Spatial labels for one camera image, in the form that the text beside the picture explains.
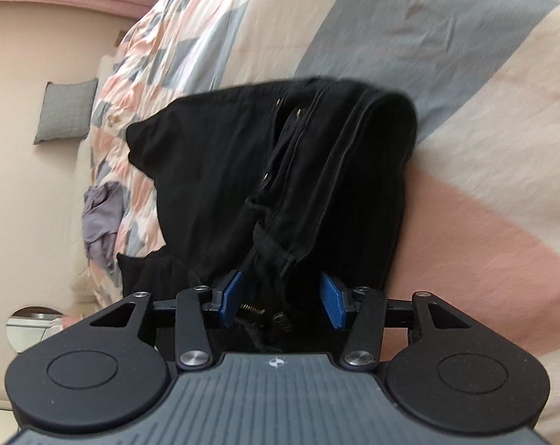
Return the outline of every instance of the purple cloth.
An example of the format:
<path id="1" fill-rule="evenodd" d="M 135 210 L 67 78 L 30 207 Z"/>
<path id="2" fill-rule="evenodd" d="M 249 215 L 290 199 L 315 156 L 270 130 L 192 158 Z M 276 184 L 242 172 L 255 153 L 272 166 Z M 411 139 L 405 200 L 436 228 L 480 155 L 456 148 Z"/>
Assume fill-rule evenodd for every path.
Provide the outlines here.
<path id="1" fill-rule="evenodd" d="M 84 193 L 82 239 L 86 256 L 103 269 L 113 270 L 113 250 L 123 218 L 123 192 L 119 182 L 89 187 Z"/>

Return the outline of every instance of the gray ribbed surface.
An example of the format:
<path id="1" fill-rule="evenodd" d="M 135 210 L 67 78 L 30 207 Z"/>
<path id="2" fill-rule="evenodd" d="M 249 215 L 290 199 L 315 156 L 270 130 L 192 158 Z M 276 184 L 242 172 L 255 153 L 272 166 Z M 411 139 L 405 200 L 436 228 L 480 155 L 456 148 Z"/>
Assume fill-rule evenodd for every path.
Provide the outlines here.
<path id="1" fill-rule="evenodd" d="M 348 373 L 325 355 L 228 355 L 178 379 L 150 416 L 91 438 L 25 431 L 14 445 L 542 445 L 524 429 L 490 438 L 444 435 L 401 414 L 368 374 Z"/>

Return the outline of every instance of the black jeans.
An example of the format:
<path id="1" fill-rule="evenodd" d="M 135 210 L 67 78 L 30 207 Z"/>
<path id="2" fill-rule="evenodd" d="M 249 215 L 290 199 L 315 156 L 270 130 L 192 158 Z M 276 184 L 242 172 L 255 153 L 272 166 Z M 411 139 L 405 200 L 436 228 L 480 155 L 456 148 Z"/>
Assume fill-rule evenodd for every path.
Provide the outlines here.
<path id="1" fill-rule="evenodd" d="M 161 260 L 150 279 L 146 260 L 119 259 L 125 293 L 172 299 L 241 269 L 249 304 L 309 326 L 321 271 L 385 287 L 415 134 L 406 96 L 332 79 L 187 96 L 131 124 L 129 160 L 154 180 L 167 249 L 148 256 Z M 175 278 L 158 284 L 163 266 Z"/>

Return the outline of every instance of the beige wall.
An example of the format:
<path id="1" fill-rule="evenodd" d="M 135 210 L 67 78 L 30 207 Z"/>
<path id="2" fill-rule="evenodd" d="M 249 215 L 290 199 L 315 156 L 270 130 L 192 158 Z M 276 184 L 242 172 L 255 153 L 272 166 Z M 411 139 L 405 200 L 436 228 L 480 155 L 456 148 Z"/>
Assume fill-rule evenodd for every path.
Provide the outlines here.
<path id="1" fill-rule="evenodd" d="M 0 3 L 0 401 L 14 356 L 8 316 L 27 305 L 63 309 L 72 299 L 67 241 L 78 142 L 33 147 L 46 82 L 93 78 L 131 25 L 93 11 Z"/>

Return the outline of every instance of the bed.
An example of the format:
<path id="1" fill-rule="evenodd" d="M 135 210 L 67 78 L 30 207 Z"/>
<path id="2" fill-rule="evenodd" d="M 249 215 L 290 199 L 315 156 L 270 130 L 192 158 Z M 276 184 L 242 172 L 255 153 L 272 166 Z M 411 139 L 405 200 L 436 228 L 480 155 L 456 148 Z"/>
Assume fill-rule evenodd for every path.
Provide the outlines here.
<path id="1" fill-rule="evenodd" d="M 406 91 L 419 116 L 389 295 L 430 290 L 542 361 L 560 445 L 560 0 L 158 0 L 94 108 L 92 179 L 121 182 L 115 252 L 164 242 L 125 129 L 183 95 L 314 75 Z M 90 263 L 102 306 L 118 271 Z M 384 358 L 405 345 L 385 337 Z"/>

